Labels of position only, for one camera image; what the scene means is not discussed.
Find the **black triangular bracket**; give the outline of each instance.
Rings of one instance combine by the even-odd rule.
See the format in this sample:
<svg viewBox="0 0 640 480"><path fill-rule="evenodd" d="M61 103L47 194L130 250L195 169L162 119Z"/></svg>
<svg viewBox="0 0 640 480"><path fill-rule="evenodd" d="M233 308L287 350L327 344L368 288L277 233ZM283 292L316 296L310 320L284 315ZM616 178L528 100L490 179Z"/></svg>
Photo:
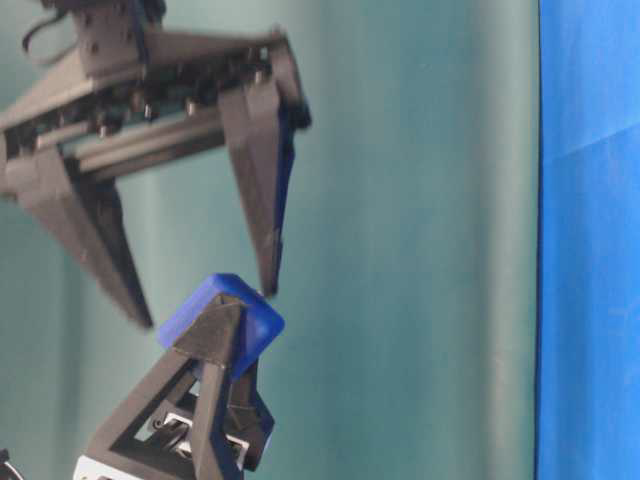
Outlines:
<svg viewBox="0 0 640 480"><path fill-rule="evenodd" d="M273 419L255 390L257 363L231 381L246 307L226 299L221 303L216 297L205 308L98 429L74 479L242 480L230 434L250 444L245 468L257 466ZM190 393L196 371L201 377L197 396ZM248 416L238 414L245 410ZM169 413L190 421L185 436L190 455L168 449L162 441L171 428ZM154 433L146 440L137 438L147 422Z"/></svg>

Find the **blue backdrop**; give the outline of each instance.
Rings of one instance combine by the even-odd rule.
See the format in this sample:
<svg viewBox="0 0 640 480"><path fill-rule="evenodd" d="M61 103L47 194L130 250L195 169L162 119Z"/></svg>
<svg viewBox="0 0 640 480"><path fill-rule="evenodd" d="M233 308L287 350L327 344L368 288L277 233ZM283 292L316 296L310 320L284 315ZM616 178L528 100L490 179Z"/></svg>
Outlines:
<svg viewBox="0 0 640 480"><path fill-rule="evenodd" d="M640 478L640 3L542 0L539 478Z"/></svg>

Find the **gripper jaw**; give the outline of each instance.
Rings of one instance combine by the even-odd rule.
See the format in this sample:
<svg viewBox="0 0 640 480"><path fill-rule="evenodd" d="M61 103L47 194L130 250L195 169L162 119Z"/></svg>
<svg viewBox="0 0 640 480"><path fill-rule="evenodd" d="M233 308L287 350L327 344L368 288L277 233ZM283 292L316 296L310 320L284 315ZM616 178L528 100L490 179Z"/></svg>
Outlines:
<svg viewBox="0 0 640 480"><path fill-rule="evenodd" d="M211 301L98 429L74 480L242 480L255 469L273 418L256 390L257 362L231 378L245 321L238 299Z"/></svg>
<svg viewBox="0 0 640 480"><path fill-rule="evenodd" d="M311 116L281 31L168 32L128 17L136 1L45 2L75 9L78 44L0 117L0 195L17 199L129 317L150 326L114 181L226 144L261 289L271 296L293 135ZM138 36L105 28L116 21L138 25ZM62 190L48 183L49 170L64 179Z"/></svg>
<svg viewBox="0 0 640 480"><path fill-rule="evenodd" d="M142 287L124 234L113 181L76 185L56 147L7 170L19 205L31 213L118 303L129 318L151 327Z"/></svg>

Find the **black cable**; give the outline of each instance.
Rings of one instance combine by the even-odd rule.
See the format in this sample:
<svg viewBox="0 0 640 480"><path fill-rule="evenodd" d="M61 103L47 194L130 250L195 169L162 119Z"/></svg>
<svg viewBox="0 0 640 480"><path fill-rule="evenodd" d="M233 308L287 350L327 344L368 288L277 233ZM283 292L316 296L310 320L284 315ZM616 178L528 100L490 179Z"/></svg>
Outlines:
<svg viewBox="0 0 640 480"><path fill-rule="evenodd" d="M43 58L34 58L30 52L31 41L33 40L33 37L35 37L38 33L40 33L45 28L51 27L61 22L62 20L64 20L64 18L67 16L67 13L68 12L66 10L58 10L53 17L48 18L46 20L42 20L37 24L35 24L22 38L22 50L24 51L25 55L29 57L31 61L36 65L49 66L49 65L53 65L54 63L58 63L71 50L75 48L75 43L74 43L73 45L70 45L69 47L65 48L64 50L54 55L51 55L49 57L43 57Z"/></svg>
<svg viewBox="0 0 640 480"><path fill-rule="evenodd" d="M8 450L0 450L0 480L24 480L18 469L9 463Z"/></svg>

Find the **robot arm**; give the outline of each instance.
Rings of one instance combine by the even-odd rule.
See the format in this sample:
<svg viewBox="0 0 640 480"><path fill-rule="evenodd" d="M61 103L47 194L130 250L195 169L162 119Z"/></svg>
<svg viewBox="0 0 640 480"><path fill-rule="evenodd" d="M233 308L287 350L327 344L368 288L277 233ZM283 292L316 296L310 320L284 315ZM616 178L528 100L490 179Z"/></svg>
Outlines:
<svg viewBox="0 0 640 480"><path fill-rule="evenodd" d="M0 117L0 195L139 325L152 324L118 178L227 145L266 296L278 288L293 135L311 123L286 35L167 32L162 0L42 0L77 43Z"/></svg>

